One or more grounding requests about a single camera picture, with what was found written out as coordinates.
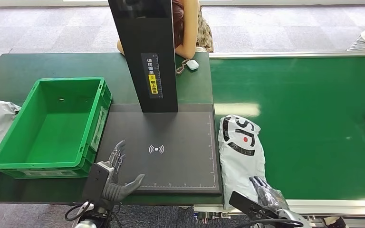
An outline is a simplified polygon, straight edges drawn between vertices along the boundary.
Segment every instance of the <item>yellow warning label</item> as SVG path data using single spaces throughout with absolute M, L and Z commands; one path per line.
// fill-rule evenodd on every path
M 149 75 L 149 83 L 152 94 L 157 94 L 156 75 Z

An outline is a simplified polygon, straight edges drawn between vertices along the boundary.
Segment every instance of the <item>eyeglasses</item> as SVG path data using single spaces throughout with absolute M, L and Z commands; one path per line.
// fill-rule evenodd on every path
M 176 74 L 178 74 L 178 75 L 180 75 L 180 74 L 184 71 L 184 69 L 185 69 L 185 65 L 187 65 L 188 61 L 190 61 L 190 60 L 189 60 L 189 59 L 184 60 L 184 61 L 181 63 L 181 65 L 182 65 L 182 66 L 180 66 L 179 68 L 177 68 L 177 69 L 175 70 L 175 73 L 176 73 Z

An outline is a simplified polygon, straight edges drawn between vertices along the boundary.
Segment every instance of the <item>black scanning platform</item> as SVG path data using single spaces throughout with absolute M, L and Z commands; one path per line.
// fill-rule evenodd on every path
M 177 113 L 142 113 L 138 104 L 112 104 L 96 162 L 125 140 L 118 182 L 145 178 L 136 193 L 221 194 L 211 104 L 183 104 Z

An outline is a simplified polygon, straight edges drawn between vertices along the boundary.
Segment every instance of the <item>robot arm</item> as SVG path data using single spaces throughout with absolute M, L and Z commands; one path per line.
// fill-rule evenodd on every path
M 83 198 L 87 200 L 82 206 L 71 208 L 65 214 L 65 220 L 74 221 L 72 228 L 108 228 L 116 214 L 112 212 L 115 204 L 125 199 L 141 186 L 144 174 L 126 185 L 118 184 L 118 172 L 125 157 L 125 141 L 119 142 L 111 152 L 108 161 L 94 163 L 83 189 Z M 69 212 L 80 207 L 73 218 Z
M 305 218 L 289 209 L 288 203 L 279 190 L 273 189 L 260 177 L 250 177 L 250 181 L 258 194 L 258 202 L 235 191 L 229 200 L 232 206 L 248 215 L 251 220 L 250 223 L 238 226 L 238 228 L 257 223 L 270 224 L 275 228 L 311 228 Z

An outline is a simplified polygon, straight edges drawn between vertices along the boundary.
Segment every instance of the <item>green storage bin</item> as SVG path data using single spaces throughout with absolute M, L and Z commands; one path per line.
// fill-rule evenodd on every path
M 0 143 L 0 171 L 17 179 L 87 177 L 111 99 L 102 77 L 38 80 Z

